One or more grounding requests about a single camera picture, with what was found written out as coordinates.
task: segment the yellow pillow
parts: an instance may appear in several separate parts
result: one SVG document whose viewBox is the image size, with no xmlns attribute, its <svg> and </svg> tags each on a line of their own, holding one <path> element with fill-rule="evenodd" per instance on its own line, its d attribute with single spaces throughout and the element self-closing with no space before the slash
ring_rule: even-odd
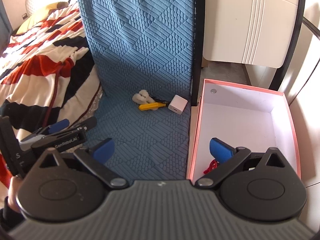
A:
<svg viewBox="0 0 320 240">
<path fill-rule="evenodd" d="M 26 33 L 37 23 L 41 22 L 44 19 L 47 19 L 49 15 L 52 14 L 55 10 L 68 7 L 68 5 L 69 4 L 67 2 L 56 2 L 40 8 L 33 15 L 31 15 L 23 24 L 21 24 L 16 35 Z"/>
</svg>

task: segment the striped blanket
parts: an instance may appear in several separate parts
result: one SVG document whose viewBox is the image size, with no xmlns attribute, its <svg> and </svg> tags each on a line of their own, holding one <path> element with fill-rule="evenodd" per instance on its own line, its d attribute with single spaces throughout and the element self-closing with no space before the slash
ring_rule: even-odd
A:
<svg viewBox="0 0 320 240">
<path fill-rule="evenodd" d="M 0 66 L 1 114 L 19 140 L 65 118 L 76 122 L 100 89 L 76 2 L 11 36 Z"/>
</svg>

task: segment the white charger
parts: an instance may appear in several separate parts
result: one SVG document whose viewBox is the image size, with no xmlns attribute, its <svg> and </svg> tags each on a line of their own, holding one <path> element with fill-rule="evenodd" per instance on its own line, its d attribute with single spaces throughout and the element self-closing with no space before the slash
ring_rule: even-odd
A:
<svg viewBox="0 0 320 240">
<path fill-rule="evenodd" d="M 175 95 L 171 103 L 169 104 L 168 108 L 176 114 L 182 114 L 187 103 L 188 100 L 185 100 L 184 98 Z"/>
</svg>

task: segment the pink box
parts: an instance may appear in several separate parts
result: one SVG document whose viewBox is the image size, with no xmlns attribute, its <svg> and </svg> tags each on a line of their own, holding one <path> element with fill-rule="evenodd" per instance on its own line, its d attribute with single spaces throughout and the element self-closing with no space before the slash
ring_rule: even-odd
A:
<svg viewBox="0 0 320 240">
<path fill-rule="evenodd" d="M 298 143 L 284 93 L 205 79 L 187 170 L 187 179 L 193 183 L 213 160 L 209 151 L 213 137 L 252 152 L 278 147 L 300 177 Z"/>
</svg>

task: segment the hand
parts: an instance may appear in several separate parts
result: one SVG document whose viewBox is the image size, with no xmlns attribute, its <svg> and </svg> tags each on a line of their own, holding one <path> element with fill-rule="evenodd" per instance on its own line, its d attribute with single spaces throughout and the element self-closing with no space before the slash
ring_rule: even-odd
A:
<svg viewBox="0 0 320 240">
<path fill-rule="evenodd" d="M 12 177 L 8 191 L 8 206 L 15 212 L 20 213 L 20 208 L 17 203 L 16 195 L 21 186 L 22 179 L 18 176 Z"/>
</svg>

